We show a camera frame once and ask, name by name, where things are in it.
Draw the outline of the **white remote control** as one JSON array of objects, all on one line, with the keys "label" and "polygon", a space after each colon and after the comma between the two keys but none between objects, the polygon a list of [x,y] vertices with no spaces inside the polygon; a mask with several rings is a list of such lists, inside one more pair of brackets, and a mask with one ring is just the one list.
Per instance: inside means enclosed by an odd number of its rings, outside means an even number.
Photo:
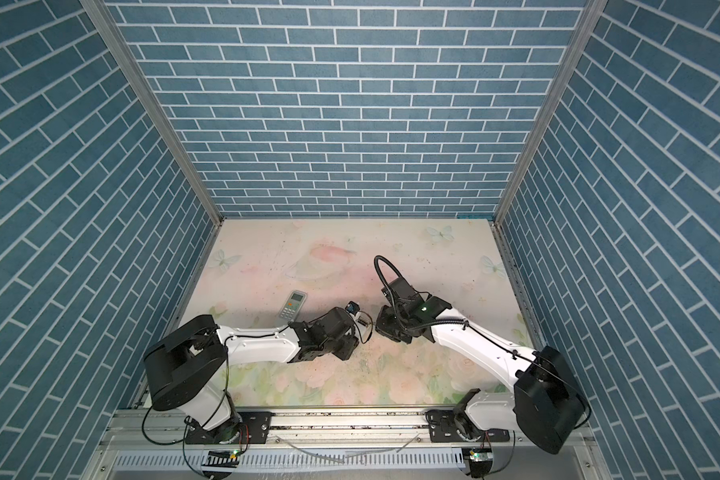
[{"label": "white remote control", "polygon": [[295,321],[298,318],[306,299],[307,294],[305,292],[298,290],[292,291],[281,308],[278,318],[284,322]]}]

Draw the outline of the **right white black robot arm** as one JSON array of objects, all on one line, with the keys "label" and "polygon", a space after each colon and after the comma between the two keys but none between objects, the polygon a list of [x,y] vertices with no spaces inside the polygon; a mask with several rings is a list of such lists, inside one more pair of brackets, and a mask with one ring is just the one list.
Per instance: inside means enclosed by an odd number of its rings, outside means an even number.
[{"label": "right white black robot arm", "polygon": [[422,296],[402,277],[382,284],[389,304],[376,320],[380,335],[406,344],[424,337],[461,354],[508,389],[506,400],[472,389],[460,401],[456,413],[462,416],[466,435],[474,430],[517,430],[541,450],[556,454],[591,412],[570,365],[555,348],[534,350],[507,340],[449,302]]}]

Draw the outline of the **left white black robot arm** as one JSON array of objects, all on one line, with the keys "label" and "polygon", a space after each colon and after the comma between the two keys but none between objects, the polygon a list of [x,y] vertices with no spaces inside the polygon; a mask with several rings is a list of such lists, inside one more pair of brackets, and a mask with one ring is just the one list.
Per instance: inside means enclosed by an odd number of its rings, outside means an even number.
[{"label": "left white black robot arm", "polygon": [[155,411],[179,409],[205,430],[237,416],[231,394],[213,378],[221,369],[260,362],[309,362],[324,355],[348,360],[360,338],[354,302],[310,321],[269,329],[221,326],[199,315],[147,348],[143,362]]}]

